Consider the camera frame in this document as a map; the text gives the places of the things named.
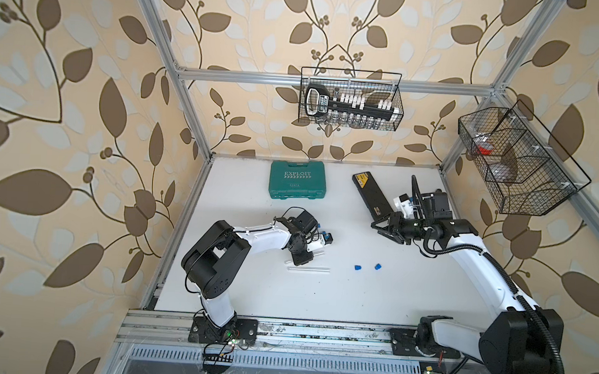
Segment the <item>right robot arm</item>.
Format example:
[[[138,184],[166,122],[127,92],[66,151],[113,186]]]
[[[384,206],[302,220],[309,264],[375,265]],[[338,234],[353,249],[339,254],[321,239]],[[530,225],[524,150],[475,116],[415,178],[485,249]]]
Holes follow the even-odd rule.
[[[398,244],[419,243],[426,256],[453,258],[492,317],[482,329],[447,316],[423,317],[415,333],[417,350],[433,355],[437,348],[451,348],[479,360],[491,374],[565,374],[563,319],[516,284],[474,226],[454,217],[446,193],[415,188],[395,204],[398,209],[372,222],[372,228]]]

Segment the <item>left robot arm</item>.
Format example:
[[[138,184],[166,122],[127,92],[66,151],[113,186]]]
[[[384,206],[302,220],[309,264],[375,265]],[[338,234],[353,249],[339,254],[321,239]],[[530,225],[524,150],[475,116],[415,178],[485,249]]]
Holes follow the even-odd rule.
[[[236,328],[237,313],[228,289],[246,258],[254,253],[287,250],[293,266],[303,266],[331,239],[305,209],[296,217],[285,214],[269,224],[253,227],[234,227],[219,220],[189,249],[180,265],[185,272],[184,282],[196,287],[188,292],[199,297],[207,327],[220,337]]]

